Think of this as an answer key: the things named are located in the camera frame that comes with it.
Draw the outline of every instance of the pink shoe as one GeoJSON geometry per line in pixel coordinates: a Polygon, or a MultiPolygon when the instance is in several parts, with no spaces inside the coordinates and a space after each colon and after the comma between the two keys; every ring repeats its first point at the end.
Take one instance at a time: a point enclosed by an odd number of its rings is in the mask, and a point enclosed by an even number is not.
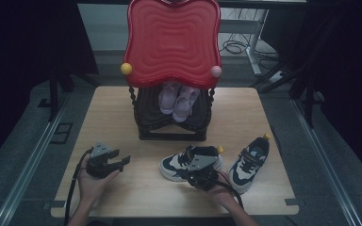
{"type": "Polygon", "coordinates": [[[182,86],[180,93],[178,94],[177,100],[175,101],[173,118],[177,122],[182,122],[192,114],[192,106],[198,99],[200,90],[182,86]]]}
{"type": "Polygon", "coordinates": [[[163,90],[158,94],[158,105],[163,114],[169,115],[173,113],[174,103],[180,88],[181,84],[176,82],[163,83],[163,90]]]}

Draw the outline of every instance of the shoe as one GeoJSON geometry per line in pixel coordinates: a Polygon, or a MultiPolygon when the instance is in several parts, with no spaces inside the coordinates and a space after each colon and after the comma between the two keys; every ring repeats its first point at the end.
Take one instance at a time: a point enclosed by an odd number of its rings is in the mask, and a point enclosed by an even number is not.
{"type": "Polygon", "coordinates": [[[199,89],[187,86],[181,87],[174,106],[173,118],[175,121],[185,121],[192,114],[192,106],[196,99],[198,99],[199,93],[199,89]]]}
{"type": "Polygon", "coordinates": [[[257,171],[268,155],[269,141],[263,137],[258,137],[240,152],[228,172],[230,183],[239,194],[245,193],[251,187],[257,171]]]}
{"type": "Polygon", "coordinates": [[[174,103],[177,99],[181,84],[176,82],[165,82],[162,86],[163,90],[158,94],[158,105],[163,114],[170,115],[173,113],[174,103]]]}
{"type": "Polygon", "coordinates": [[[189,145],[184,152],[166,157],[160,162],[159,167],[161,174],[163,174],[165,178],[174,182],[187,181],[185,178],[183,178],[183,175],[185,175],[189,164],[196,154],[214,156],[218,158],[217,161],[213,164],[213,168],[215,170],[221,170],[222,157],[218,154],[215,147],[196,147],[189,145]]]}

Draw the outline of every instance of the wooden table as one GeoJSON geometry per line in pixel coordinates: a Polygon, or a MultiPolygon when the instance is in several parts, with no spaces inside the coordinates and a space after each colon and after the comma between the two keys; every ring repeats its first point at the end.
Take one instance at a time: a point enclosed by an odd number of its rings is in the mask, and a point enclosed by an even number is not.
{"type": "MultiPolygon", "coordinates": [[[[131,162],[111,182],[103,198],[95,204],[91,217],[228,217],[225,209],[213,203],[203,191],[190,186],[188,182],[177,183],[165,179],[158,167],[163,158],[185,151],[190,144],[222,145],[223,170],[229,170],[239,152],[251,141],[265,133],[272,135],[255,89],[215,90],[207,140],[191,143],[139,140],[128,88],[96,89],[55,201],[66,201],[81,155],[97,141],[102,141],[112,149],[121,150],[115,161],[131,155],[131,162]]],[[[295,196],[274,139],[270,140],[270,146],[269,157],[257,173],[252,187],[241,196],[245,210],[251,215],[297,214],[299,206],[286,203],[286,200],[294,200],[295,196]]],[[[71,212],[78,200],[76,187],[71,212]]],[[[64,217],[64,212],[64,206],[51,209],[52,216],[57,218],[64,217]]]]}

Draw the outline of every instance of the gray sneaker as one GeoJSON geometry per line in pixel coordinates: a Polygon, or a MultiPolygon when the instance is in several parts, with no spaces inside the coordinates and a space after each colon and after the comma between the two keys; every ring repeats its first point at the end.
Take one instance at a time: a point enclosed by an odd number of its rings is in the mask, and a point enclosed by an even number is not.
{"type": "Polygon", "coordinates": [[[269,155],[269,141],[258,137],[243,149],[231,166],[228,177],[231,186],[239,193],[245,193],[252,185],[258,170],[269,155]]]}
{"type": "Polygon", "coordinates": [[[222,157],[218,154],[215,147],[196,147],[189,145],[184,152],[168,156],[160,162],[159,167],[161,174],[171,181],[187,181],[182,178],[182,175],[183,172],[187,170],[190,162],[196,154],[218,157],[218,160],[213,164],[213,168],[215,170],[220,170],[222,168],[222,157]]]}

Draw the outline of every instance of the red cover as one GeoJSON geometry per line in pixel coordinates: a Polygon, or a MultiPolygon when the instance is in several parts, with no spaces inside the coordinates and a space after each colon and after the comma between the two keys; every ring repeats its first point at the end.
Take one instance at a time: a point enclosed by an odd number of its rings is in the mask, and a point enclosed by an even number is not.
{"type": "Polygon", "coordinates": [[[216,87],[220,66],[221,12],[215,0],[133,0],[128,8],[128,45],[123,63],[132,66],[128,85],[146,88],[176,80],[198,89],[216,87]]]}

